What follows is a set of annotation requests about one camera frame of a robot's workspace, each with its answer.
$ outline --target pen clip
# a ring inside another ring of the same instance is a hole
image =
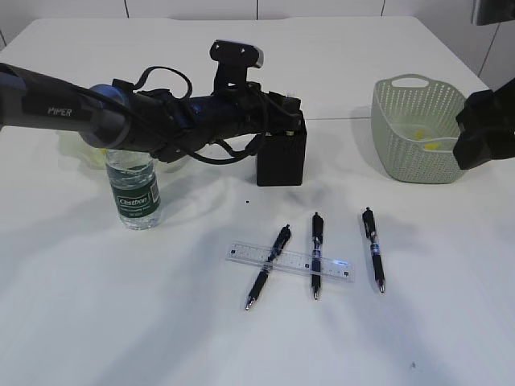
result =
[[[367,207],[367,210],[363,212],[363,224],[365,225],[365,234],[369,239],[372,233],[376,231],[376,223],[373,219],[373,212]]]
[[[313,238],[318,239],[319,243],[323,243],[323,219],[320,217],[319,213],[316,212],[313,216],[313,228],[312,228],[312,235]]]
[[[277,240],[274,243],[274,246],[272,247],[275,250],[282,250],[288,240],[291,237],[291,230],[290,225],[286,224],[286,226],[282,227],[281,232],[279,233],[279,236],[277,237]]]

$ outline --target white wall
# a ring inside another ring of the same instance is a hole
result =
[[[495,26],[471,24],[472,4],[473,0],[386,0],[384,15],[415,16],[479,74]]]
[[[127,0],[127,8],[131,18],[256,18],[256,0]]]
[[[502,23],[484,64],[481,79],[498,89],[515,78],[515,21]]]
[[[0,0],[0,29],[9,43],[37,18],[125,18],[123,0]]]
[[[258,0],[259,18],[380,16],[383,0]]]

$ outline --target black box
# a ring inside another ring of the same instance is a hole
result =
[[[268,135],[257,153],[257,184],[260,187],[302,185],[307,131]]]

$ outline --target basket handle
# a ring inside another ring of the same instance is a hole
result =
[[[448,149],[448,145],[454,147],[458,138],[435,138],[435,139],[427,139],[425,141],[418,141],[418,145],[421,150],[429,151],[431,153],[450,153],[452,152],[452,148]],[[442,144],[445,144],[446,149],[441,149]]]
[[[422,87],[417,87],[417,86],[406,86],[408,88],[426,88],[429,86],[430,83],[434,82],[434,80],[432,80],[431,78],[428,78],[424,75],[419,75],[419,74],[403,74],[403,75],[398,75],[398,76],[394,76],[393,78],[389,78],[388,81],[392,84],[392,87],[400,87],[400,86],[396,86],[394,83],[395,80],[402,80],[402,79],[419,79],[419,80],[425,80],[427,82],[427,84],[425,86],[422,86]]]

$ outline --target pen grip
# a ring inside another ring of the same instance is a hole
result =
[[[313,259],[311,261],[311,269],[315,272],[320,272],[320,260]],[[320,275],[311,275],[311,287],[320,287]]]
[[[254,282],[254,285],[252,286],[252,289],[249,292],[249,297],[253,299],[259,298],[259,294],[261,293],[261,290],[263,289],[263,286],[266,283],[266,279],[268,278],[268,272],[264,269],[261,270],[259,275],[256,278],[256,281]]]
[[[385,273],[383,272],[383,263],[381,261],[381,255],[374,253],[372,255],[373,273],[376,277],[376,281],[385,280]]]

